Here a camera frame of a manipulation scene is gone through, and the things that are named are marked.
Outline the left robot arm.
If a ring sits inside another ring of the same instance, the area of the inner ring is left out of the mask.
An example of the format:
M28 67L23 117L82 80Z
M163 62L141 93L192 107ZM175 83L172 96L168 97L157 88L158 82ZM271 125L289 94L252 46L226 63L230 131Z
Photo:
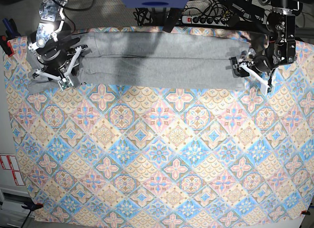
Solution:
M232 57L232 70L237 77L248 77L250 71L262 76L263 73L272 77L274 70L282 65L291 64L296 60L295 41L295 13L299 9L299 2L294 0L258 0L260 4L270 4L272 9L266 16L265 26L255 15L253 8L249 8L249 15L261 32L269 40L263 50L250 47L240 56Z

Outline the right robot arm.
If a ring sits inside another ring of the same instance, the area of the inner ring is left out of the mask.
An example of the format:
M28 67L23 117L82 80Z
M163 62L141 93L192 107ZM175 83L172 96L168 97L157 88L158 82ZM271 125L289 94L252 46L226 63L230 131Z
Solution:
M72 28L65 22L68 0L43 0L39 8L40 23L27 37L28 55L43 73L63 76L75 55L79 38L72 37Z

